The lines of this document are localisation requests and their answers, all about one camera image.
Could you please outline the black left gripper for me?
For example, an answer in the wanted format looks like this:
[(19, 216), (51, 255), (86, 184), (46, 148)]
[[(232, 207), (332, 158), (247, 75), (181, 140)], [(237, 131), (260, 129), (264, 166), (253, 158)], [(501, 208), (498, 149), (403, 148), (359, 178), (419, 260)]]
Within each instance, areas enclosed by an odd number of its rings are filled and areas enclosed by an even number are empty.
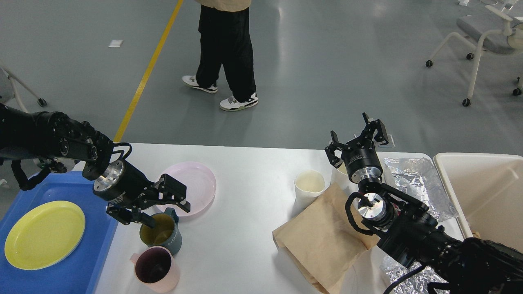
[(142, 212), (152, 205), (177, 205), (186, 213), (191, 211), (187, 187), (168, 174), (154, 183), (125, 160), (116, 160), (94, 180), (93, 193), (108, 201), (106, 213), (123, 225), (142, 223), (156, 227), (156, 221)]

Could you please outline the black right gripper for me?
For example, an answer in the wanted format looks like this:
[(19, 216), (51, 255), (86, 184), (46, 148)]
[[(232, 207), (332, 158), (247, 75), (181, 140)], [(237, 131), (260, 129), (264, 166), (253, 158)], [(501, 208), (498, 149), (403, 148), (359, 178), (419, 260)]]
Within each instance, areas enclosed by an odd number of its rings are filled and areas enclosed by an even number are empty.
[[(358, 137), (358, 142), (342, 144), (336, 132), (331, 131), (331, 143), (325, 147), (329, 163), (335, 169), (345, 163), (348, 178), (352, 183), (359, 183), (368, 178), (381, 180), (383, 169), (375, 147), (385, 147), (390, 144), (383, 122), (380, 119), (372, 120), (365, 112), (362, 116), (365, 127)], [(343, 159), (335, 154), (336, 151), (343, 153)]]

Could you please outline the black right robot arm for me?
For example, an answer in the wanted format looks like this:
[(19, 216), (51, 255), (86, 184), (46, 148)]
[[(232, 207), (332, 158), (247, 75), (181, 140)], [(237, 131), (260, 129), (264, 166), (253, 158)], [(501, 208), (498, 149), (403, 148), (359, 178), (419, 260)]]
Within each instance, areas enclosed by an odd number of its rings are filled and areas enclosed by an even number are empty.
[(391, 283), (385, 293), (427, 267), (444, 279), (429, 282), (427, 290), (450, 294), (521, 294), (522, 253), (503, 244), (480, 238), (462, 241), (450, 237), (429, 214), (422, 201), (382, 181), (383, 169), (375, 143), (388, 145), (381, 120), (367, 114), (360, 136), (341, 143), (331, 131), (325, 147), (330, 164), (345, 165), (348, 179), (358, 186), (348, 196), (345, 212), (351, 226), (367, 236), (378, 236), (378, 247), (402, 266), (420, 266)]

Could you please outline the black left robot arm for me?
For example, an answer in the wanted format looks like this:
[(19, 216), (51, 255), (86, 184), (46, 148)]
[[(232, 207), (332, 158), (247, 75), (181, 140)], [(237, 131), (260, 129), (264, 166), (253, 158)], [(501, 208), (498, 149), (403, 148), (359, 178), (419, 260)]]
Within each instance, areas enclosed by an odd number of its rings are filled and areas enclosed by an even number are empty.
[(60, 159), (84, 162), (82, 176), (94, 183), (93, 193), (107, 202), (106, 212), (123, 225), (156, 221), (144, 210), (153, 205), (177, 205), (190, 212), (187, 187), (163, 174), (151, 182), (127, 161), (132, 146), (113, 142), (88, 122), (63, 112), (26, 113), (4, 104), (0, 109), (1, 162), (11, 169), (24, 191), (35, 188), (50, 173), (64, 173)]

